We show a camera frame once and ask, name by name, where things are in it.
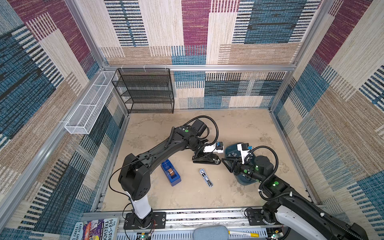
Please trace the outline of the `black stapler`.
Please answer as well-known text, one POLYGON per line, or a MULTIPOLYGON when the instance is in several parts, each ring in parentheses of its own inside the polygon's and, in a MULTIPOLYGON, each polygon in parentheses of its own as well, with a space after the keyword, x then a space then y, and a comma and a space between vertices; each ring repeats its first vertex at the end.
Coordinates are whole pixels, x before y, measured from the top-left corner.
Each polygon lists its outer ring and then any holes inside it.
POLYGON ((194 164, 220 165, 221 160, 217 154, 203 153, 193 157, 194 164))

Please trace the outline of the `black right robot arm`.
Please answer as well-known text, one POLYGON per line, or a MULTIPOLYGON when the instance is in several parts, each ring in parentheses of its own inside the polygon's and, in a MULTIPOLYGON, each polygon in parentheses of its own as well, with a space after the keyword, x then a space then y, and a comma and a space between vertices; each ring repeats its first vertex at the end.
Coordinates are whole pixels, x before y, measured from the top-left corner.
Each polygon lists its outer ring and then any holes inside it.
POLYGON ((276 175, 278 155, 270 147, 263 148, 272 152, 274 164, 266 156, 254 155, 260 147, 250 149, 248 145, 240 147, 240 157, 223 158, 222 163, 230 173, 260 183, 258 193, 265 201, 261 214, 266 224, 280 223, 308 240, 368 239, 367 232, 360 225, 350 225, 333 217, 279 178, 276 175))

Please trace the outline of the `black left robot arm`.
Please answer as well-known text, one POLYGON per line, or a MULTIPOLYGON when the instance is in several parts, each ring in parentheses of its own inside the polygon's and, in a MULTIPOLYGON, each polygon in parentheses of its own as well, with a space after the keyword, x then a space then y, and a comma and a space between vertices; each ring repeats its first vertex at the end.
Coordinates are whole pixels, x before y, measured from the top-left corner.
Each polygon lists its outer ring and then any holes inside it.
POLYGON ((184 150, 194 152, 193 163, 219 165, 221 160, 213 150, 204 152, 206 147, 217 145, 218 129, 211 117, 197 116, 172 128, 170 135, 149 151, 125 157, 122 167, 116 171, 123 189, 121 194, 129 198, 133 208, 124 214, 124 230, 165 227, 166 213, 155 213, 149 204, 147 194, 151 188, 151 174, 169 157, 184 150))

